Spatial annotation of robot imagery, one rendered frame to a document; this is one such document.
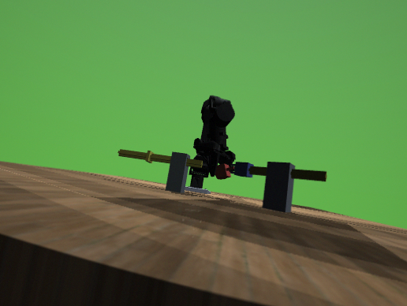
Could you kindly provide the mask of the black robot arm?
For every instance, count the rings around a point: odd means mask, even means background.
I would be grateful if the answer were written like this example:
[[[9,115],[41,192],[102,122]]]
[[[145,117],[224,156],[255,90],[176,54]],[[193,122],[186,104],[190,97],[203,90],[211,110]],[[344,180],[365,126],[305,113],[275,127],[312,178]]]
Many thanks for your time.
[[[197,155],[194,157],[196,160],[202,160],[202,168],[191,167],[189,175],[192,175],[190,187],[202,188],[204,178],[208,177],[209,169],[206,159],[197,151],[197,145],[201,142],[211,141],[207,134],[211,130],[221,129],[226,131],[226,126],[233,120],[235,112],[230,100],[221,99],[218,96],[210,95],[209,99],[203,102],[202,110],[203,130],[201,139],[194,140],[193,148],[196,149]]]

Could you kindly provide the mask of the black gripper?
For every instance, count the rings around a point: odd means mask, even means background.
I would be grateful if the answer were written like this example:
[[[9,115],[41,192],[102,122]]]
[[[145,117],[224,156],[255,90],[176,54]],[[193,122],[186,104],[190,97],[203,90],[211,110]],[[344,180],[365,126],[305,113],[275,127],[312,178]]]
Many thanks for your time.
[[[228,136],[225,130],[211,130],[207,137],[210,137],[211,141],[199,143],[197,151],[206,159],[210,175],[214,177],[218,163],[220,165],[225,163],[231,167],[236,155],[232,151],[228,151],[229,148],[226,146]]]

